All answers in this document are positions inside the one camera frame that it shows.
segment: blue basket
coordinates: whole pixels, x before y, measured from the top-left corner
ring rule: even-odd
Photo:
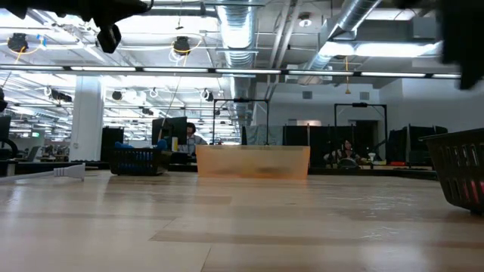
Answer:
[[[168,171],[172,155],[151,148],[116,148],[111,152],[110,169],[115,175],[160,175]]]

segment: orange plastic container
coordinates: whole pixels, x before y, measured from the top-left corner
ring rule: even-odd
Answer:
[[[202,178],[277,178],[305,180],[309,147],[197,146]]]

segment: man sitting at desk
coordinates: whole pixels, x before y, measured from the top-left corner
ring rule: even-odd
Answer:
[[[195,148],[197,145],[207,145],[206,141],[202,137],[195,135],[197,127],[194,123],[187,123],[187,144],[180,145],[178,147],[179,152],[188,153],[190,155],[195,154]]]

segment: computer monitor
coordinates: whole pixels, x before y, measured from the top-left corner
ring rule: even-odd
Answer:
[[[178,144],[187,144],[187,117],[167,118],[163,124],[163,118],[153,120],[153,128],[151,134],[151,143],[153,145],[158,143],[160,130],[163,126],[163,138],[168,138],[168,144],[171,144],[171,137],[178,138]]]
[[[8,133],[10,131],[10,116],[0,117],[0,139],[8,139]]]

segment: black wire basket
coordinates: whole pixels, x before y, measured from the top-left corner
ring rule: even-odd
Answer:
[[[155,176],[168,171],[172,153],[151,148],[111,150],[110,169],[115,175]]]
[[[445,198],[474,214],[484,212],[484,128],[422,138]]]

